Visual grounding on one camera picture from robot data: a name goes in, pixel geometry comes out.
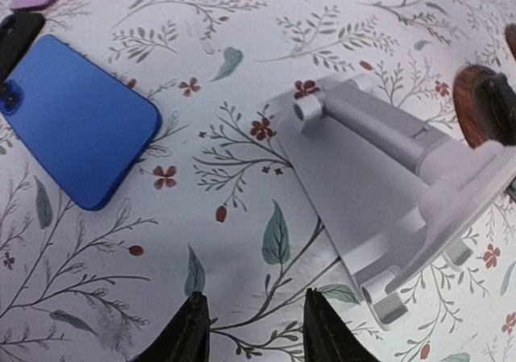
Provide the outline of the blue phone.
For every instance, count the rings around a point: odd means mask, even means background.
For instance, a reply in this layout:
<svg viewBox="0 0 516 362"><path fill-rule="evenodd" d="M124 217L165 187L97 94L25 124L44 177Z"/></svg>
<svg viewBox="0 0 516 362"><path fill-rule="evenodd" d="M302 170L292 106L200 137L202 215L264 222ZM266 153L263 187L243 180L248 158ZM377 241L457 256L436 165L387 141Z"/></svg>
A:
<svg viewBox="0 0 516 362"><path fill-rule="evenodd" d="M157 108L53 35L1 84L1 112L48 175L100 210L161 125Z"/></svg>

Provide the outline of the white silver stand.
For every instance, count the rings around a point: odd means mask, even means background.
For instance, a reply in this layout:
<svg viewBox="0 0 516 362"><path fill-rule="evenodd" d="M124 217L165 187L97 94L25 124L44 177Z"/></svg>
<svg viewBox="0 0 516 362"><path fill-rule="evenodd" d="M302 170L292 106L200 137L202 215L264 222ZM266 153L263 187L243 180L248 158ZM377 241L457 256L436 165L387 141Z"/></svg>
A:
<svg viewBox="0 0 516 362"><path fill-rule="evenodd" d="M384 330L405 322L402 286L442 257L460 271L464 233L515 177L515 150L468 145L379 99L360 74L287 90L277 140L353 287Z"/></svg>

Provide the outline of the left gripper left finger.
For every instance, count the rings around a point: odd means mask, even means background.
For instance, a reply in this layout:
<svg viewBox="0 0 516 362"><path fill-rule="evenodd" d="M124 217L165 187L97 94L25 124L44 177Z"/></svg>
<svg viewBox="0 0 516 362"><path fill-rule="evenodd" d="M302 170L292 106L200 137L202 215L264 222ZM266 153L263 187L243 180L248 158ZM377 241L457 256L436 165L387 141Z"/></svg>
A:
<svg viewBox="0 0 516 362"><path fill-rule="evenodd" d="M194 292L136 362L206 362L209 357L208 302L201 292Z"/></svg>

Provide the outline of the dark round base stand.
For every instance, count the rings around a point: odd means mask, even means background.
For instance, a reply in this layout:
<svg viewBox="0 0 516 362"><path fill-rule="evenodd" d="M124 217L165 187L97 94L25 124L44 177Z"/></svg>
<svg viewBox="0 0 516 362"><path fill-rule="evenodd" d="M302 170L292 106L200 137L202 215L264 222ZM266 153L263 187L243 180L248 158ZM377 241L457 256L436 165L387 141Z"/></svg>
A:
<svg viewBox="0 0 516 362"><path fill-rule="evenodd" d="M504 73L469 65L456 74L452 98L460 129L471 148L490 139L515 145L515 91Z"/></svg>

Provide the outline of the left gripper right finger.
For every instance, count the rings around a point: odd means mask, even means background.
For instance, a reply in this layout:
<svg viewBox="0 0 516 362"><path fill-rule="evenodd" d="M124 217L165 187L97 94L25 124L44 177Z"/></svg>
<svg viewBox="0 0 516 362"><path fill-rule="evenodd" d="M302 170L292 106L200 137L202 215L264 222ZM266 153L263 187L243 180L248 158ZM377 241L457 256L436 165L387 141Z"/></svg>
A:
<svg viewBox="0 0 516 362"><path fill-rule="evenodd" d="M306 291L302 334L305 361L377 362L316 289Z"/></svg>

